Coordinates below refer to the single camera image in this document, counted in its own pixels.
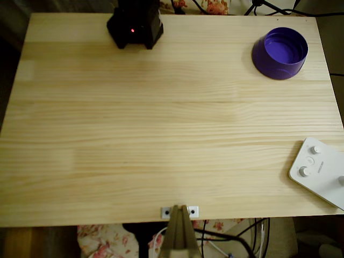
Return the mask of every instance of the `white control panel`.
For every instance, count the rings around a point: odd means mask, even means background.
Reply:
[[[289,176],[319,197],[344,210],[344,154],[315,138],[306,138]]]

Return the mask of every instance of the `floral fabric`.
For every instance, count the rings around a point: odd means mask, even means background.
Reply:
[[[207,220],[205,229],[208,231],[225,233],[230,228],[241,222],[242,219],[226,219],[226,220]],[[193,221],[193,227],[203,229],[204,220]],[[196,238],[200,238],[202,234],[196,233]],[[157,238],[155,250],[153,250],[153,241],[155,235],[149,242],[149,258],[160,251],[163,242],[163,235]],[[85,225],[78,226],[77,239],[84,256],[88,258],[137,258],[139,257],[139,245],[135,235],[125,230],[122,224],[109,225]],[[208,241],[204,241],[204,251],[209,248]]]
[[[197,3],[211,15],[227,15],[230,11],[232,0],[196,0]],[[201,14],[201,10],[192,0],[173,0],[175,8],[181,8],[186,14]],[[166,13],[174,13],[171,0],[161,0],[160,10]]]

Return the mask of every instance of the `purple container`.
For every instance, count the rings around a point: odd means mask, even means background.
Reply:
[[[296,75],[306,60],[308,45],[304,37],[291,28],[275,28],[253,46],[256,68],[272,79],[284,80]]]

